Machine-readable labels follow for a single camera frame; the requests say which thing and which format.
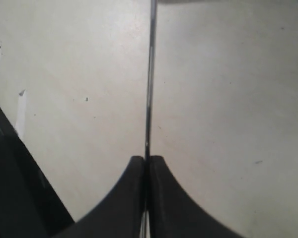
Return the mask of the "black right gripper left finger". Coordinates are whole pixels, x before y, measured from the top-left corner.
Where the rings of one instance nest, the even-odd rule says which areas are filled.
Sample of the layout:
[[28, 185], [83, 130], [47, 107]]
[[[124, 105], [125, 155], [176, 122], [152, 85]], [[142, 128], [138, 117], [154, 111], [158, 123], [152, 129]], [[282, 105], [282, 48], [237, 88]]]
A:
[[138, 238], [144, 212], [145, 161], [132, 156], [112, 190], [57, 238]]

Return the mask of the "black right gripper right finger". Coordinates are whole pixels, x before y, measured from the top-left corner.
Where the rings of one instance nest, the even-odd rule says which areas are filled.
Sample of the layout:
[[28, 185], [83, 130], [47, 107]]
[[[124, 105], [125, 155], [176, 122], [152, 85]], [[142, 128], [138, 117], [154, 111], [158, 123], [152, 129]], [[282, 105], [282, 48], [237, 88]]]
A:
[[240, 238], [203, 210], [178, 183], [162, 156], [149, 159], [152, 238]]

